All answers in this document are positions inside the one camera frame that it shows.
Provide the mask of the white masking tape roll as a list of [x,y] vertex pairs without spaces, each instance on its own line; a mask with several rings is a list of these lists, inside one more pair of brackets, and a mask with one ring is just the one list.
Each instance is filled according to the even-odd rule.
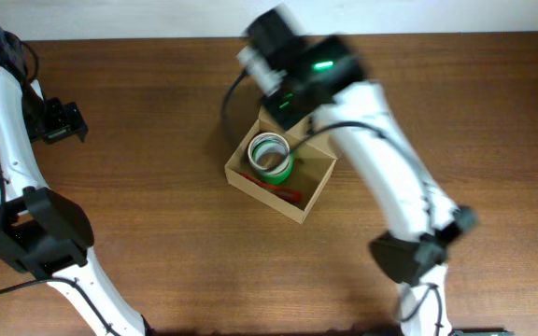
[[289,164],[290,145],[277,133],[259,133],[249,142],[247,154],[256,172],[276,175]]

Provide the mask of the brown cardboard box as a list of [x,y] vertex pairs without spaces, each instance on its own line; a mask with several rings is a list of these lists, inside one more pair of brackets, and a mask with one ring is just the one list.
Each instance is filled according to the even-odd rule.
[[257,120],[243,137],[231,158],[225,164],[225,174],[229,184],[242,190],[249,196],[264,203],[277,212],[301,224],[310,213],[320,193],[328,183],[333,168],[341,156],[341,150],[329,139],[326,133],[320,134],[297,149],[293,155],[293,167],[290,175],[279,184],[280,187],[296,189],[302,193],[302,200],[290,203],[248,181],[241,173],[259,179],[248,161],[249,142],[259,133],[277,133],[287,140],[290,146],[307,137],[310,118],[305,117],[287,131],[268,115],[265,109],[259,111]]

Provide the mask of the green tape roll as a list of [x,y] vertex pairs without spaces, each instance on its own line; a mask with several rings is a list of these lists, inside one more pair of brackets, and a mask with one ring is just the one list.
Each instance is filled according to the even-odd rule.
[[292,156],[289,149],[277,141],[263,141],[251,153],[251,165],[263,182],[278,185],[290,174]]

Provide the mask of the orange utility knife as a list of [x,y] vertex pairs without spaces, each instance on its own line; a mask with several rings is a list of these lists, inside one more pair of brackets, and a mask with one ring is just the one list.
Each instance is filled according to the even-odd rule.
[[272,185],[269,183],[265,183],[246,173],[241,173],[241,176],[243,176],[248,181],[256,184],[260,188],[265,189],[268,192],[276,195],[278,198],[284,201],[287,201],[290,203],[298,203],[302,200],[302,193],[296,189],[288,189],[288,188]]

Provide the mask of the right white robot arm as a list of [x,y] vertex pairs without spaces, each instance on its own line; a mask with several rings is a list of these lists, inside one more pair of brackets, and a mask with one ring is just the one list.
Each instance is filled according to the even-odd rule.
[[446,311],[448,249],[477,224],[450,199],[404,135],[382,85],[340,35],[311,42],[274,7],[245,30],[238,60],[263,93],[262,106],[287,131],[310,119],[327,134],[385,214],[388,228],[369,243],[379,269],[399,290],[394,318],[403,335],[451,335]]

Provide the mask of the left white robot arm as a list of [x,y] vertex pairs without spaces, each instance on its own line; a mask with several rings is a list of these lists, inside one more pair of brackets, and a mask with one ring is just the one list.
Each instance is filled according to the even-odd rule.
[[92,224],[76,203],[53,191],[32,144],[85,139],[76,103],[47,97],[29,67],[24,41],[0,26],[0,260],[32,280],[0,295],[46,284],[59,291],[97,335],[152,335],[106,275],[94,250]]

